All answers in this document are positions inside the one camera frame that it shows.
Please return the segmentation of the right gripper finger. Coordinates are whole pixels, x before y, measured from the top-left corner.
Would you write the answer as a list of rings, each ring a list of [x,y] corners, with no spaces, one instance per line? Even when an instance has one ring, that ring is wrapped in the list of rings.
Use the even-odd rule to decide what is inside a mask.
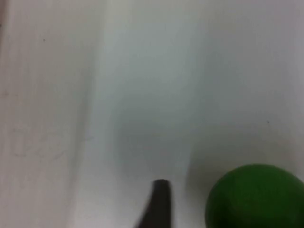
[[[147,205],[135,228],[171,228],[171,183],[158,179],[152,183]]]

